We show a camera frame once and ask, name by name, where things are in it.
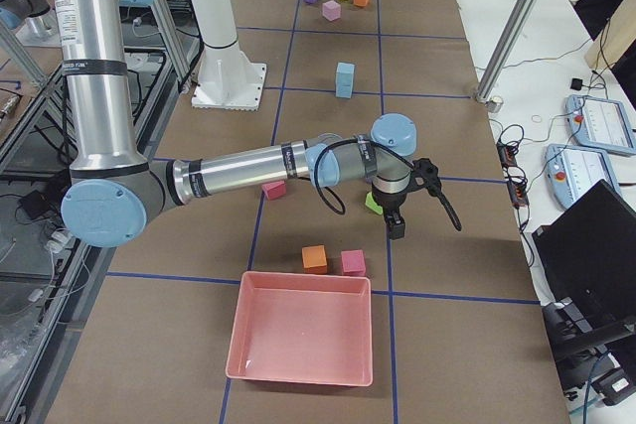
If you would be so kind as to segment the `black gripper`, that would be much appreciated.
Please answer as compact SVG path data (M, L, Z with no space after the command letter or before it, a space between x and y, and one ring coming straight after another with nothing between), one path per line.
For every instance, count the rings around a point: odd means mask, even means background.
M383 218L390 240L404 238L406 222L400 213L400 207L405 202L406 197L407 192L386 193L373 189L373 198L383 210Z

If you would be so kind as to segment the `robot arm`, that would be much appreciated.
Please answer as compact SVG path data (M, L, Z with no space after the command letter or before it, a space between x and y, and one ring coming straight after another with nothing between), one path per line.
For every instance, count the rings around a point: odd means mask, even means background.
M61 206L66 228L85 243L117 247L161 212L235 189L308 179L324 190L368 179L389 236L403 237L400 206L417 187L411 163L416 128L386 114L351 139L323 134L209 160L152 163L133 130L121 0L55 0L78 153Z
M10 31L27 27L28 35L42 43L57 32L48 0L1 0L1 22Z

